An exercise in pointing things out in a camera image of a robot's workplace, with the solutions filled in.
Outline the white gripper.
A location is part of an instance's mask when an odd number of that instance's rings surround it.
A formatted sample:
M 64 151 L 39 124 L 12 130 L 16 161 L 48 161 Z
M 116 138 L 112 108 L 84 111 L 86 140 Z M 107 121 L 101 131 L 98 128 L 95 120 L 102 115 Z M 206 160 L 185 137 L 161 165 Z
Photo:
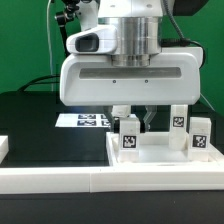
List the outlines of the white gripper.
M 192 105 L 200 97 L 201 49 L 164 48 L 146 67 L 115 67 L 107 55 L 71 55 L 63 63 L 60 99 L 67 106 L 104 106 L 110 131 L 120 119 L 113 105 L 147 105 L 140 132 L 148 132 L 155 105 Z

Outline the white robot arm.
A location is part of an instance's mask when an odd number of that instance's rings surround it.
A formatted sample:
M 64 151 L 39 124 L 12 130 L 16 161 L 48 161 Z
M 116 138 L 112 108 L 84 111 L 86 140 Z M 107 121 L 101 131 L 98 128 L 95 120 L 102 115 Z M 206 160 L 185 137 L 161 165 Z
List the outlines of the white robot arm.
M 67 106 L 103 106 L 113 131 L 133 106 L 145 130 L 158 105 L 192 105 L 200 97 L 206 53 L 184 35 L 161 37 L 164 17 L 192 16 L 209 0 L 98 0 L 81 3 L 81 31 L 69 36 L 60 72 Z

